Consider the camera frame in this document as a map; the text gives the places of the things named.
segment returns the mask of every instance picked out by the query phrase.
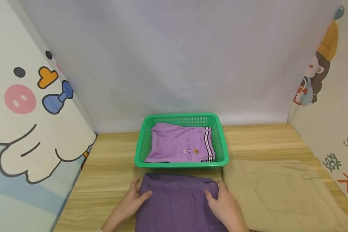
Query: wooden surface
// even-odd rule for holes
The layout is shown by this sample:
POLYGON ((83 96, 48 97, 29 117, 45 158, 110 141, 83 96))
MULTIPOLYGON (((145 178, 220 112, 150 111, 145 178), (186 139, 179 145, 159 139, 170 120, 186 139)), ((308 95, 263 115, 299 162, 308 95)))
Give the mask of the wooden surface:
MULTIPOLYGON (((225 127, 231 159, 298 159, 318 173, 338 205, 348 215, 348 199, 303 143, 299 135, 285 124, 225 127)), ((134 165, 138 133, 100 134, 81 171, 54 232, 94 232, 100 227, 123 194, 130 181, 142 177, 148 169, 134 165)), ((221 169, 171 170, 170 173, 199 177, 221 177, 221 169)), ((134 231, 135 218, 124 222, 118 231, 134 231)))

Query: folded clothing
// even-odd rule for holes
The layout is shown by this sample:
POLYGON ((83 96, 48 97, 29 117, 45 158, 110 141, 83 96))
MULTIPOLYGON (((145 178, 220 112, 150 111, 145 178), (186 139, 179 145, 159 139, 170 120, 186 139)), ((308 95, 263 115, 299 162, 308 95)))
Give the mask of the folded clothing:
POLYGON ((234 160, 223 176, 250 230, 348 232, 347 215, 320 177, 298 160, 234 160))
POLYGON ((135 232, 226 232, 209 208, 206 189, 218 198, 218 184, 209 178, 145 174, 140 195, 152 195, 137 212, 135 232))
POLYGON ((211 162, 215 152, 210 127, 181 127, 158 123, 152 127, 151 152, 146 163, 211 162))

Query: yellow hat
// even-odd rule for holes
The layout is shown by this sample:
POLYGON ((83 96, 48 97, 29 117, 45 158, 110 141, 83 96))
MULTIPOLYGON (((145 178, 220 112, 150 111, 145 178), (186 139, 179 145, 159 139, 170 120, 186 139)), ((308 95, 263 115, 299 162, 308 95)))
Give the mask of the yellow hat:
POLYGON ((331 61, 336 53, 338 46, 338 26, 333 20, 330 27, 327 29, 324 39, 318 47, 318 52, 327 60, 331 61))

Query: purple shorts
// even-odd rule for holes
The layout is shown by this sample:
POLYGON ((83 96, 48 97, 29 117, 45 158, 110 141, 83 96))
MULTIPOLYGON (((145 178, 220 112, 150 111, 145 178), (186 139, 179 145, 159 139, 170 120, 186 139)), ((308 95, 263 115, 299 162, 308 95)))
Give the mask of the purple shorts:
POLYGON ((146 173, 140 195, 153 193, 137 212, 135 232, 227 232, 209 208, 206 189, 218 198, 212 179, 146 173))
POLYGON ((158 123, 152 127, 152 149, 146 163, 211 162, 215 152, 210 127, 158 123))

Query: beige pants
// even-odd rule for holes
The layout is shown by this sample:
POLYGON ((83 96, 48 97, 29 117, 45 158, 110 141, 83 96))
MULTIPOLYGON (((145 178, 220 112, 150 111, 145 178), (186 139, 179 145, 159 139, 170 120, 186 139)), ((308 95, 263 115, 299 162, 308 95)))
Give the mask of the beige pants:
POLYGON ((223 174, 250 230, 348 232, 348 217, 318 175, 298 160, 235 160, 223 174))

